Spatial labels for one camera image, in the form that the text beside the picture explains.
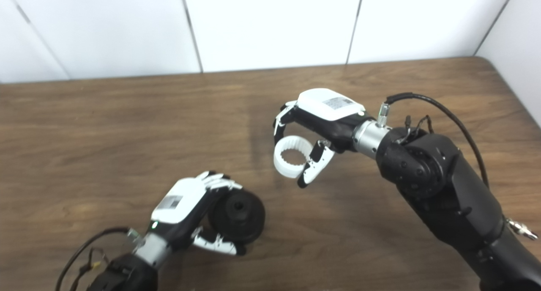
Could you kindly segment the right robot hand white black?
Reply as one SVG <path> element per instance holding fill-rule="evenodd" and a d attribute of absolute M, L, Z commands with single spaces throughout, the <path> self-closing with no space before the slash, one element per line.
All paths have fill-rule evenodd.
<path fill-rule="evenodd" d="M 273 121 L 274 165 L 283 176 L 305 188 L 327 167 L 335 154 L 357 152 L 360 127 L 373 121 L 364 106 L 327 88 L 313 88 L 286 102 Z M 311 143 L 304 137 L 284 135 L 297 123 L 320 136 Z"/>

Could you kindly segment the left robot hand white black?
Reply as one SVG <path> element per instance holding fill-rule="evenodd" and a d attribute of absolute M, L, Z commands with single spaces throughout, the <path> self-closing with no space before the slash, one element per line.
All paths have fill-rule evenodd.
<path fill-rule="evenodd" d="M 243 186 L 230 176 L 215 171 L 182 178 L 151 213 L 148 232 L 163 239 L 166 248 L 173 253 L 195 245 L 222 254 L 243 256 L 247 252 L 245 245 L 200 224 L 218 200 L 242 191 Z"/>

